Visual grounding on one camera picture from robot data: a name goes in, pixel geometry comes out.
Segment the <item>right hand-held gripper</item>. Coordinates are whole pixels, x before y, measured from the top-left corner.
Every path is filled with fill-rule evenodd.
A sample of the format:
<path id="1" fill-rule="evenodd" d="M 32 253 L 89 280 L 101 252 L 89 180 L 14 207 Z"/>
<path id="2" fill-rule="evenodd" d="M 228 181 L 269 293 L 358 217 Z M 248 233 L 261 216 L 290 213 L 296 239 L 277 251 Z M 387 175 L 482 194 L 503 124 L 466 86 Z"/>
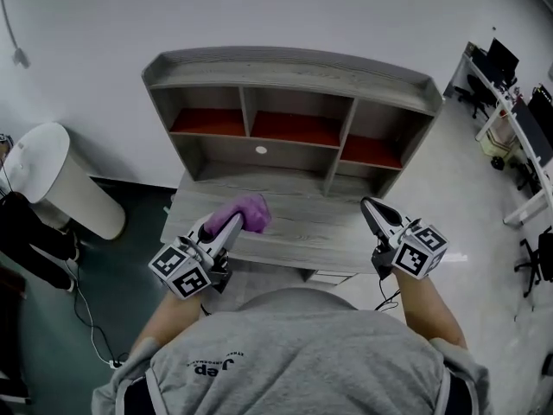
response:
<path id="1" fill-rule="evenodd" d="M 364 197 L 360 209 L 367 225 L 377 237 L 393 233 L 387 241 L 381 239 L 372 255 L 372 264 L 381 279 L 394 268 L 415 279 L 429 275 L 448 250 L 448 240 L 422 219 L 407 224 L 397 209 L 380 199 Z"/>

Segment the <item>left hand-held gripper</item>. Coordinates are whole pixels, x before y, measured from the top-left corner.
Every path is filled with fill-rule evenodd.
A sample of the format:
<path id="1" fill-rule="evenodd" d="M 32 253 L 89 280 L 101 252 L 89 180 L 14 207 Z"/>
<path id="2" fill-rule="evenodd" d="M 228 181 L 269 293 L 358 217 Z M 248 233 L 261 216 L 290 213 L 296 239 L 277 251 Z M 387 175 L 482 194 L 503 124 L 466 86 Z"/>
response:
<path id="1" fill-rule="evenodd" d="M 177 237 L 148 263 L 150 271 L 179 299 L 189 299 L 209 287 L 222 294 L 230 280 L 228 252 L 242 231 L 243 217 L 234 214 L 216 236 L 205 229 L 210 218 L 208 214 L 198 219 L 189 237 Z"/>

